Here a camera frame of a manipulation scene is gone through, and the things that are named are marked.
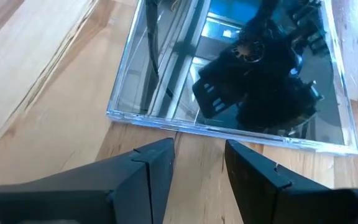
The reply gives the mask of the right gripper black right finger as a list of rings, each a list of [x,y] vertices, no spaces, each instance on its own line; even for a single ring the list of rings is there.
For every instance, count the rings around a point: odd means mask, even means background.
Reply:
[[[235,140],[224,157],[244,224],[358,224],[358,189],[329,189]]]

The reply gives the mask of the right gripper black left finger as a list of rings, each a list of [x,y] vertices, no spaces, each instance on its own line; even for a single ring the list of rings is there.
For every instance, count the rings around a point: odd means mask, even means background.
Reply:
[[[175,158],[165,138],[23,184],[0,185],[0,224],[162,224]]]

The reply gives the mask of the clear jewel case black tray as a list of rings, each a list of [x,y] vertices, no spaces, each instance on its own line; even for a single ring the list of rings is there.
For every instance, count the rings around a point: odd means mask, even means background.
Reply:
[[[107,114],[358,154],[330,0],[139,0]]]

